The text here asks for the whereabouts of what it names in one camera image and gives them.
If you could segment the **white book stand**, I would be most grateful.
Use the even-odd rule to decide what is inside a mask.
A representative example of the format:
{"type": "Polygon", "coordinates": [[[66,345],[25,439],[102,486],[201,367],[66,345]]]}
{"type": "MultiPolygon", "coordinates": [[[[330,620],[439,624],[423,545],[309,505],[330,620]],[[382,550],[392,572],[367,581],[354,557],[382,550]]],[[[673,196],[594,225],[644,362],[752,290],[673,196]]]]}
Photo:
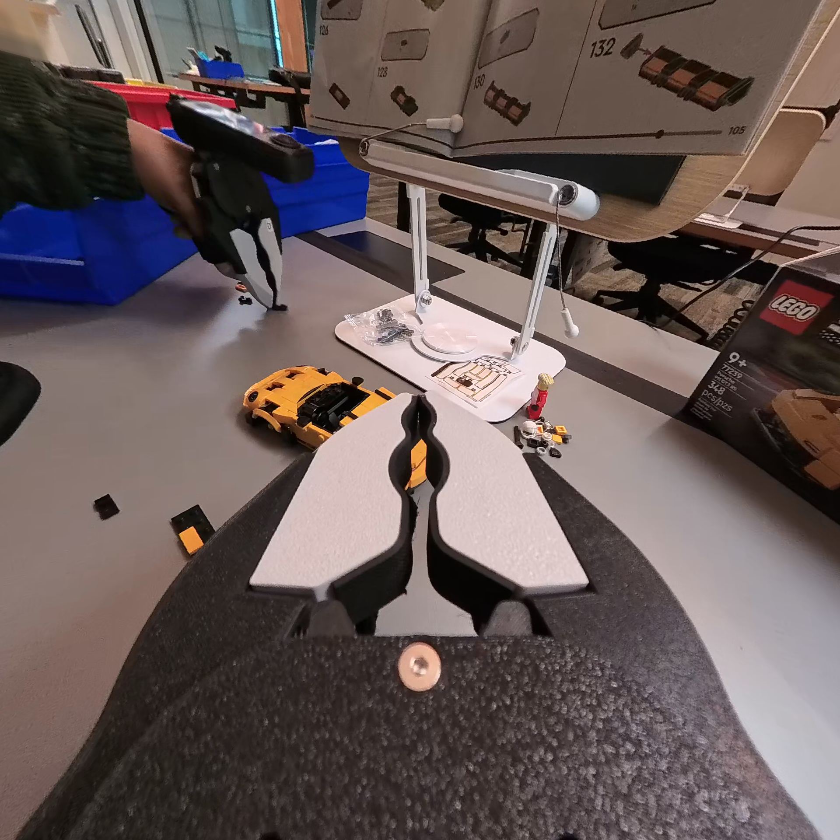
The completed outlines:
{"type": "MultiPolygon", "coordinates": [[[[381,141],[397,144],[390,141],[396,134],[397,130],[392,129],[363,139],[360,154],[385,152],[381,141]]],[[[555,375],[564,369],[563,354],[535,338],[540,304],[552,258],[559,254],[561,216],[589,219],[597,213],[600,199],[589,188],[555,176],[519,169],[491,171],[499,175],[522,176],[524,181],[521,184],[526,187],[526,194],[531,199],[548,200],[556,212],[555,223],[548,224],[542,234],[520,330],[514,333],[489,316],[479,315],[433,295],[428,275],[426,191],[406,184],[411,218],[413,295],[379,308],[395,304],[405,311],[415,311],[423,321],[423,335],[394,345],[371,346],[356,338],[349,325],[341,321],[335,328],[335,336],[422,391],[446,396],[461,403],[480,419],[497,424],[512,418],[525,406],[540,373],[555,375]],[[522,375],[480,405],[472,406],[462,401],[427,378],[446,362],[471,360],[485,354],[508,359],[521,367],[522,375]]]]}

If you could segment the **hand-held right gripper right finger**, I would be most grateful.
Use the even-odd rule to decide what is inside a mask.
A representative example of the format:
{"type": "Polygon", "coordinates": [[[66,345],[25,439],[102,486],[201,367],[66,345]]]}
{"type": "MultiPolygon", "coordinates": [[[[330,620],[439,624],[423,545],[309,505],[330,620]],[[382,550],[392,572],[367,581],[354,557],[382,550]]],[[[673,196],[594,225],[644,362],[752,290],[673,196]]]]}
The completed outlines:
{"type": "Polygon", "coordinates": [[[589,578],[530,463],[502,432],[446,397],[423,396],[435,591],[479,632],[501,602],[583,592],[589,578]]]}

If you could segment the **person's left hand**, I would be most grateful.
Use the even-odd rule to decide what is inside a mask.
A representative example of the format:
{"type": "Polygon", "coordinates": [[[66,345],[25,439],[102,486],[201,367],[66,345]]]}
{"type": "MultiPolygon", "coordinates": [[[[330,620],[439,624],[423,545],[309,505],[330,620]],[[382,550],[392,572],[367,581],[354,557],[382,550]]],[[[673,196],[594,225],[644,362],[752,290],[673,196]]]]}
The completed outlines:
{"type": "Polygon", "coordinates": [[[191,147],[145,124],[127,121],[134,170],[154,201],[183,237],[205,234],[203,211],[193,188],[191,147]]]}

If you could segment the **pile of mixed lego pieces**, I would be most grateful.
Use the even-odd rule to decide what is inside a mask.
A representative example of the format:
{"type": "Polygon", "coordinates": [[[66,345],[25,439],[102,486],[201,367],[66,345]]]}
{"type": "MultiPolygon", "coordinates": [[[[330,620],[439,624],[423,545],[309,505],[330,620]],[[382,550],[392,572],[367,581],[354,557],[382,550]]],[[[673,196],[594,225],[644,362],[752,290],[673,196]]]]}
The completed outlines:
{"type": "Polygon", "coordinates": [[[512,429],[514,445],[520,449],[530,449],[536,455],[559,459],[562,447],[571,441],[571,434],[563,425],[554,425],[540,418],[538,421],[526,420],[512,429]]]}

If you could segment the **black office chair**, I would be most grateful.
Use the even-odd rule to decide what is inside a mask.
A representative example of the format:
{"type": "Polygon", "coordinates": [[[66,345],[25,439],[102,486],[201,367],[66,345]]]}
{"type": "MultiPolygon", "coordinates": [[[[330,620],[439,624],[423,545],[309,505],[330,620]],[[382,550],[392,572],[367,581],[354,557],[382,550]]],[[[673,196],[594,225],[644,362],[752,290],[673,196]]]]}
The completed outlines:
{"type": "Polygon", "coordinates": [[[612,241],[607,250],[616,259],[615,270],[632,270],[644,277],[644,283],[638,290],[598,290],[592,303],[614,312],[635,310],[636,320],[653,326],[662,318],[672,318],[702,343],[708,341],[708,331],[661,297],[662,287],[700,292],[724,277],[764,285],[776,271],[769,262],[749,262],[752,248],[713,244],[682,234],[637,243],[612,241]]]}
{"type": "Polygon", "coordinates": [[[467,240],[447,244],[447,248],[465,256],[474,256],[485,263],[500,261],[518,270],[523,268],[524,250],[528,241],[531,220],[495,207],[472,203],[464,198],[443,193],[439,194],[437,202],[441,209],[451,214],[455,222],[469,225],[467,240]],[[523,240],[516,253],[509,253],[488,239],[490,233],[508,236],[515,232],[519,225],[524,226],[523,240]]]}

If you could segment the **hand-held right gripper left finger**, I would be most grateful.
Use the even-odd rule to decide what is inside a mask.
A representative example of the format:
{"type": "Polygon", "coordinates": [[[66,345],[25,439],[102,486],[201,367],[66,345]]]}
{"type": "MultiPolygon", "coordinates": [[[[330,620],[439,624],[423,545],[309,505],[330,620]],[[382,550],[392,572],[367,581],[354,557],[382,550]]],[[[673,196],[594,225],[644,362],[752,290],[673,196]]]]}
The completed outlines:
{"type": "Polygon", "coordinates": [[[406,485],[417,408],[415,395],[401,394],[310,457],[251,589],[339,602],[354,625],[404,593],[413,570],[416,511],[406,485]]]}

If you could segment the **blue plastic bin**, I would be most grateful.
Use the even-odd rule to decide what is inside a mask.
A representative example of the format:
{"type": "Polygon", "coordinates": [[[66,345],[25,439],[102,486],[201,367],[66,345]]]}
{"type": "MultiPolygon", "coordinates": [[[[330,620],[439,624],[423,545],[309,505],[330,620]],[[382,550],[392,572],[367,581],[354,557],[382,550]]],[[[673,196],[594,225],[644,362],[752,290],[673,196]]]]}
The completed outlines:
{"type": "Polygon", "coordinates": [[[316,134],[300,127],[278,132],[309,147],[316,162],[314,174],[306,182],[287,184],[264,176],[279,211],[281,239],[363,218],[368,175],[347,162],[338,141],[315,143],[316,134]]]}
{"type": "Polygon", "coordinates": [[[149,197],[76,211],[19,204],[1,220],[1,295],[114,306],[196,252],[149,197]]]}

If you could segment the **black lego plate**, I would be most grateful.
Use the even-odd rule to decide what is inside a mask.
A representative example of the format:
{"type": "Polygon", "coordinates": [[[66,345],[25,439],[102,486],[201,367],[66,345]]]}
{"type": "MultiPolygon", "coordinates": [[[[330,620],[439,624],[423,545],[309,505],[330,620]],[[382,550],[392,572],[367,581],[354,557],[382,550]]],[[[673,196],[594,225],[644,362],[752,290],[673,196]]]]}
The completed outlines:
{"type": "Polygon", "coordinates": [[[172,530],[174,531],[177,539],[178,539],[177,534],[178,534],[179,531],[187,529],[191,526],[194,526],[196,528],[196,530],[199,531],[199,533],[202,535],[202,537],[204,539],[204,545],[215,534],[214,526],[207,519],[207,516],[204,513],[203,509],[198,505],[190,507],[190,508],[176,514],[171,519],[171,527],[172,527],[172,530]]]}

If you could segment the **lego instruction booklet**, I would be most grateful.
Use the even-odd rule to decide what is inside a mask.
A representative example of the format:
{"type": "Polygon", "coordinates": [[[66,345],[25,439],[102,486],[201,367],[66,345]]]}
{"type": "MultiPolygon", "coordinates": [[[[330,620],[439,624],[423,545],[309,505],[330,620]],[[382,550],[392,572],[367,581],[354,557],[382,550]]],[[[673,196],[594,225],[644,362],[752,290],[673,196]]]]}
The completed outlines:
{"type": "Polygon", "coordinates": [[[745,154],[817,1],[320,2],[310,125],[451,158],[745,154]]]}

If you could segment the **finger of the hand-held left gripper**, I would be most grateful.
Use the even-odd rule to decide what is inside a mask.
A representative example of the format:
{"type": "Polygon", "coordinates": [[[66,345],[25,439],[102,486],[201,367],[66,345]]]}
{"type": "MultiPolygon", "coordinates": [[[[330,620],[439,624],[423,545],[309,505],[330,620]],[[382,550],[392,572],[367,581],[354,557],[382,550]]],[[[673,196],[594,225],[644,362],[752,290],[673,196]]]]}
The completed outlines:
{"type": "Polygon", "coordinates": [[[271,307],[270,291],[261,267],[261,225],[256,234],[235,228],[229,232],[234,250],[242,269],[236,270],[239,281],[251,288],[252,294],[263,304],[271,307]]]}
{"type": "Polygon", "coordinates": [[[281,237],[278,224],[271,218],[261,220],[261,267],[270,292],[271,308],[287,310],[287,305],[280,299],[283,269],[281,237]]]}

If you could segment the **black lego box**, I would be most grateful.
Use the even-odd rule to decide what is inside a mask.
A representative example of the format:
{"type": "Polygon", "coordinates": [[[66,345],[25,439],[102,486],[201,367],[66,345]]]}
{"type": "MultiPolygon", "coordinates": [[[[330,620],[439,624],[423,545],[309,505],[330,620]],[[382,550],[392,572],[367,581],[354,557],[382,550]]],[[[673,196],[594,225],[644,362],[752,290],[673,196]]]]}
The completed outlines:
{"type": "Polygon", "coordinates": [[[682,416],[839,522],[839,248],[776,271],[682,416]]]}

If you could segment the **clear bag of black parts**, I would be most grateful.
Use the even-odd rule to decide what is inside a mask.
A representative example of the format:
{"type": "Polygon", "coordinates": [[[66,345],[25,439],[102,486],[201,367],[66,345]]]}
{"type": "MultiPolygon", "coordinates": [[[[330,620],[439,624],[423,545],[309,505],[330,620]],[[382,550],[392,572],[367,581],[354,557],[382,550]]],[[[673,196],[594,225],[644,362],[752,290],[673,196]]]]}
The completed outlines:
{"type": "Polygon", "coordinates": [[[347,314],[344,322],[356,338],[371,346],[389,346],[423,335],[423,321],[415,311],[392,304],[369,311],[347,314]]]}

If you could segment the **red plastic bin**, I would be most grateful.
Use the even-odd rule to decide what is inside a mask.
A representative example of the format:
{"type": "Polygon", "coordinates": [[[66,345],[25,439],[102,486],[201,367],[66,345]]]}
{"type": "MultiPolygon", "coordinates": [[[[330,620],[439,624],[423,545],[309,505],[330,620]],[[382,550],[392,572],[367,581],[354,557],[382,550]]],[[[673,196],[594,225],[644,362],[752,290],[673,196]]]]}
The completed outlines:
{"type": "Polygon", "coordinates": [[[238,111],[238,105],[234,99],[219,97],[201,91],[183,90],[158,85],[118,84],[100,80],[89,80],[87,84],[119,95],[126,101],[129,116],[132,120],[145,124],[155,130],[169,132],[177,139],[180,136],[173,133],[172,118],[166,107],[171,95],[182,96],[197,102],[210,102],[228,110],[238,111]]]}

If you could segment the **tan rounded wooden panel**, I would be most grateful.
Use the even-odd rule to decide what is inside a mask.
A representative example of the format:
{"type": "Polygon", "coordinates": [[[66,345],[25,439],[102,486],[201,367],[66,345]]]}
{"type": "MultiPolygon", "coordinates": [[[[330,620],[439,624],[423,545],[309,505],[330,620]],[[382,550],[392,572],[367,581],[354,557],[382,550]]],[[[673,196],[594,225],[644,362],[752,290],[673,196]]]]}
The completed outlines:
{"type": "Polygon", "coordinates": [[[825,129],[826,116],[821,110],[781,109],[728,190],[753,196],[782,194],[825,129]]]}

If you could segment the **pile of yellow black bricks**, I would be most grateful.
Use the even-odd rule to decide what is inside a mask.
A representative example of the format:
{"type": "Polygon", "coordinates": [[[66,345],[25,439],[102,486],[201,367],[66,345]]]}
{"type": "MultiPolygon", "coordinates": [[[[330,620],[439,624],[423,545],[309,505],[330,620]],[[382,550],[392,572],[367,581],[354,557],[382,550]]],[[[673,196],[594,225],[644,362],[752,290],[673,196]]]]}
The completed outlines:
{"type": "Polygon", "coordinates": [[[240,305],[254,305],[258,303],[264,309],[269,311],[278,311],[278,312],[286,312],[288,311],[288,306],[285,303],[275,303],[271,307],[266,306],[263,304],[257,297],[252,294],[252,290],[248,287],[244,282],[237,281],[235,284],[235,289],[238,293],[238,303],[240,305]]]}

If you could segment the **sticker sheet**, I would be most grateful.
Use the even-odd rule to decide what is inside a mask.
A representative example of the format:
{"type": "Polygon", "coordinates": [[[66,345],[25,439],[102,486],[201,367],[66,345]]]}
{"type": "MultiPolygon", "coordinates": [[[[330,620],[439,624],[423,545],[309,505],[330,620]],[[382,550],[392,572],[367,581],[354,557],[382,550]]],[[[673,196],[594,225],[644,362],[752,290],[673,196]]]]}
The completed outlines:
{"type": "Polygon", "coordinates": [[[497,355],[444,363],[427,378],[447,393],[477,406],[487,402],[507,384],[522,375],[522,368],[497,355]]]}

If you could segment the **grey office desk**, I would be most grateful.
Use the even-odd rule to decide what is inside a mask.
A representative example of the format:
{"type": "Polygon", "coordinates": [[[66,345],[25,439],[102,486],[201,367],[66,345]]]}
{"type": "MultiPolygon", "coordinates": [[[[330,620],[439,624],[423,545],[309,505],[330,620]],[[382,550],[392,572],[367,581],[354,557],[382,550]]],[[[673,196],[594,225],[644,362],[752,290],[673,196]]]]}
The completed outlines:
{"type": "Polygon", "coordinates": [[[289,120],[295,124],[305,124],[309,116],[310,91],[307,88],[272,80],[201,77],[194,72],[178,73],[175,78],[187,83],[195,91],[233,99],[240,107],[264,109],[268,100],[284,103],[289,120]]]}

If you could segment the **brown wooden desk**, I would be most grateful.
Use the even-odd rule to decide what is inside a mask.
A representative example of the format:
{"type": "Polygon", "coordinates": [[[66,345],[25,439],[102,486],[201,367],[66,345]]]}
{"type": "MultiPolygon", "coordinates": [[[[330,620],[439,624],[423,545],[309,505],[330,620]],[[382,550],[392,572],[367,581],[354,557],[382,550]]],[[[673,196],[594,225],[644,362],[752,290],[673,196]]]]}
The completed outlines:
{"type": "Polygon", "coordinates": [[[785,231],[799,228],[773,250],[774,254],[784,259],[803,258],[839,246],[838,230],[821,230],[821,227],[837,227],[838,217],[797,211],[787,206],[743,202],[735,207],[729,221],[739,222],[740,225],[720,227],[696,218],[678,230],[678,233],[761,251],[785,231]]]}

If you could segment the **yellow lego car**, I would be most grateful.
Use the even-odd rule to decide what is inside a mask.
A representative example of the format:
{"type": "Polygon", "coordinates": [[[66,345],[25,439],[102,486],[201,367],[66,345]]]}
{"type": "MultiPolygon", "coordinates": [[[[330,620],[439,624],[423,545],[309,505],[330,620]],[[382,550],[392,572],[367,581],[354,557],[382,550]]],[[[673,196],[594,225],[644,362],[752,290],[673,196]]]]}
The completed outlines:
{"type": "Polygon", "coordinates": [[[252,385],[243,408],[247,424],[271,428],[285,443],[315,450],[395,398],[388,389],[365,387],[359,376],[347,380],[334,371],[297,365],[252,385]]]}

